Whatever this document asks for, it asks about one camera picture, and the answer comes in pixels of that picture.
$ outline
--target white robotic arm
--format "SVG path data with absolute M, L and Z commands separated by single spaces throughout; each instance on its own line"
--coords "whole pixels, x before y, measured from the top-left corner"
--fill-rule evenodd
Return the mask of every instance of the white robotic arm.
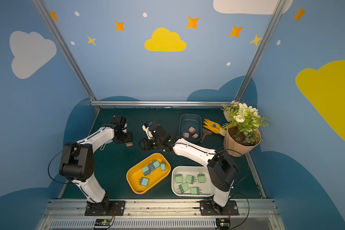
M 126 130 L 126 118 L 115 116 L 114 120 L 88 137 L 64 146 L 59 173 L 76 184 L 87 197 L 89 213 L 85 215 L 104 215 L 110 211 L 107 192 L 94 176 L 93 153 L 106 142 L 116 144 L 132 142 L 132 133 Z
M 216 150 L 203 148 L 199 145 L 192 144 L 183 138 L 175 142 L 173 150 L 176 155 L 184 156 L 206 167 L 209 164 L 209 161 L 216 155 Z M 232 180 L 230 188 L 226 192 L 215 187 L 213 201 L 221 207 L 224 207 L 230 199 L 230 189 L 233 183 L 234 180 Z
M 99 147 L 101 147 L 105 142 L 112 140 L 114 138 L 114 129 L 111 127 L 101 127 L 96 132 L 92 133 L 88 137 L 77 141 L 80 146 L 85 144 L 92 145 L 92 153 L 94 153 Z M 86 179 L 85 182 L 74 178 L 72 180 L 74 184 L 83 192 L 86 196 L 88 202 L 100 203 L 105 197 L 105 190 L 100 186 L 94 173 L 92 176 Z
M 139 146 L 143 150 L 158 148 L 164 152 L 173 150 L 176 155 L 184 156 L 208 168 L 215 188 L 213 201 L 224 207 L 230 199 L 230 189 L 238 172 L 234 161 L 226 151 L 216 153 L 214 149 L 203 148 L 179 137 L 170 136 L 160 124 L 144 124 L 143 130 L 147 138 L 141 140 Z

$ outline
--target green leaf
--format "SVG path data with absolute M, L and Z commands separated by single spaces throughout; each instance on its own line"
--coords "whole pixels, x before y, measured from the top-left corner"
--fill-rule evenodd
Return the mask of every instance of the green leaf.
M 245 121 L 243 122 L 243 125 L 246 126 L 251 120 L 250 119 L 245 119 Z

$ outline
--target white cloud decal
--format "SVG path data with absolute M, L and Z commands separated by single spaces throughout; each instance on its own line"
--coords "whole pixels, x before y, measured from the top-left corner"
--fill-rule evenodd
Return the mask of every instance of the white cloud decal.
M 56 54 L 56 45 L 49 39 L 44 39 L 39 33 L 29 34 L 14 31 L 9 39 L 10 49 L 14 55 L 13 73 L 20 79 L 34 74 Z
M 213 0 L 213 8 L 223 14 L 272 14 L 278 0 Z M 293 0 L 287 0 L 283 13 Z

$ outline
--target yellow tray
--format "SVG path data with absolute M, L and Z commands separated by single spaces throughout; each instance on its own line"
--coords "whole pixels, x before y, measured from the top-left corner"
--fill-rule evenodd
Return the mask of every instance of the yellow tray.
M 162 172 L 161 167 L 159 167 L 148 176 L 145 176 L 142 172 L 142 168 L 152 163 L 152 161 L 154 160 L 158 160 L 160 163 L 161 162 L 165 163 L 165 172 Z M 169 175 L 170 171 L 171 171 L 170 164 L 167 162 L 164 156 L 162 154 L 155 153 L 155 154 L 150 155 L 143 161 L 139 162 L 138 164 L 134 165 L 132 168 L 130 168 L 128 172 L 126 173 L 126 177 L 127 177 L 126 179 L 130 187 L 132 188 L 133 192 L 137 194 L 144 194 L 148 190 L 153 188 L 155 185 L 157 185 L 164 178 L 166 178 Z M 146 177 L 149 179 L 147 187 L 139 185 L 139 181 L 142 177 Z

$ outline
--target flower pot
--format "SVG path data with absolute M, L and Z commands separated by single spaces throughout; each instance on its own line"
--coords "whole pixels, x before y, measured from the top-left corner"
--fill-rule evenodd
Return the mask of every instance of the flower pot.
M 229 149 L 229 150 L 227 150 L 227 152 L 231 156 L 240 157 L 240 156 L 246 154 L 247 152 L 249 152 L 250 150 L 252 150 L 254 147 L 259 145 L 259 143 L 261 142 L 260 140 L 256 140 L 256 142 L 255 142 L 256 145 L 254 145 L 254 146 L 244 146 L 244 145 L 241 145 L 241 144 L 237 143 L 234 139 L 231 138 L 231 136 L 229 135 L 229 131 L 228 130 L 229 129 L 226 130 L 226 135 L 225 135 L 225 138 L 224 138 L 224 148 L 225 149 Z M 258 130 L 256 131 L 256 133 L 258 134 L 258 136 L 261 136 L 261 133 Z M 237 152 L 231 151 L 231 149 L 235 150 L 235 151 L 238 151 L 242 155 L 240 155 Z

